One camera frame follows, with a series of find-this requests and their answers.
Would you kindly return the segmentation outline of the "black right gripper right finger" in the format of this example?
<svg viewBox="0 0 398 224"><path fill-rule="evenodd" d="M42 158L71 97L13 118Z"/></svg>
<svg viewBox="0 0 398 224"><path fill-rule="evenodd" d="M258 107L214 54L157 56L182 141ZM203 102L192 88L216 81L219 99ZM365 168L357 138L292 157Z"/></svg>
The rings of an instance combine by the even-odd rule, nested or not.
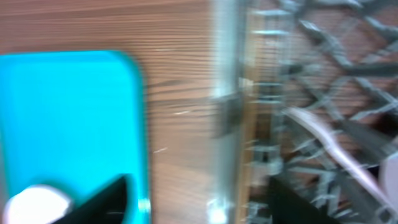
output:
<svg viewBox="0 0 398 224"><path fill-rule="evenodd" d="M269 179L267 204L272 224L339 224L296 194L277 177Z"/></svg>

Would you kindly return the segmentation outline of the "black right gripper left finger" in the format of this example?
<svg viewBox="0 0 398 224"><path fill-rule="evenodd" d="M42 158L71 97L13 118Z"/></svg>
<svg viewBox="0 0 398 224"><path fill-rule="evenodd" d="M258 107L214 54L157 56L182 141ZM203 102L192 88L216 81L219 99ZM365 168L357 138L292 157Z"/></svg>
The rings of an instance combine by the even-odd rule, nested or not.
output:
<svg viewBox="0 0 398 224"><path fill-rule="evenodd" d="M122 224L129 199L128 176L122 175L53 224Z"/></svg>

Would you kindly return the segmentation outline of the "pink round bowl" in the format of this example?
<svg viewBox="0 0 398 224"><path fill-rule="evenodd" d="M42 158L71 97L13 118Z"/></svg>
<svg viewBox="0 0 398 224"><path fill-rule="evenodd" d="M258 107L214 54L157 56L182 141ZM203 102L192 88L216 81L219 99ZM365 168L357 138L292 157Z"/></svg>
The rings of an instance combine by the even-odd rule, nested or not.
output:
<svg viewBox="0 0 398 224"><path fill-rule="evenodd" d="M388 157L381 163L379 183L391 204L397 207L397 154Z"/></svg>

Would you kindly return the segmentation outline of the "white plastic fork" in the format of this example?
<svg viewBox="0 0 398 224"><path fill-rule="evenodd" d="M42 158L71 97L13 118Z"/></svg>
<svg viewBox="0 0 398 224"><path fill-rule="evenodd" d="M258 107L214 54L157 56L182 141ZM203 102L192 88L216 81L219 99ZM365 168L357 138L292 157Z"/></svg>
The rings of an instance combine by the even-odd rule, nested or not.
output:
<svg viewBox="0 0 398 224"><path fill-rule="evenodd" d="M73 207L66 193L49 185L31 185L11 197L2 213L3 224L48 224L63 218Z"/></svg>

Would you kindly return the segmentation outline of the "large pink plate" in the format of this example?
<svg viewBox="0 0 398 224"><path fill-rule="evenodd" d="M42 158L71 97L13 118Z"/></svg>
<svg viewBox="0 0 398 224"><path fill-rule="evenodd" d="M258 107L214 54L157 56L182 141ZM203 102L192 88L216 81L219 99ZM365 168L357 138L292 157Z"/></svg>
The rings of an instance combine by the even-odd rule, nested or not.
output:
<svg viewBox="0 0 398 224"><path fill-rule="evenodd" d="M325 148L326 152L339 163L366 191L379 203L397 217L397 207L388 199L387 194L380 188L370 172L346 152L331 133L330 126L315 114L301 108L286 108L283 113L313 134Z"/></svg>

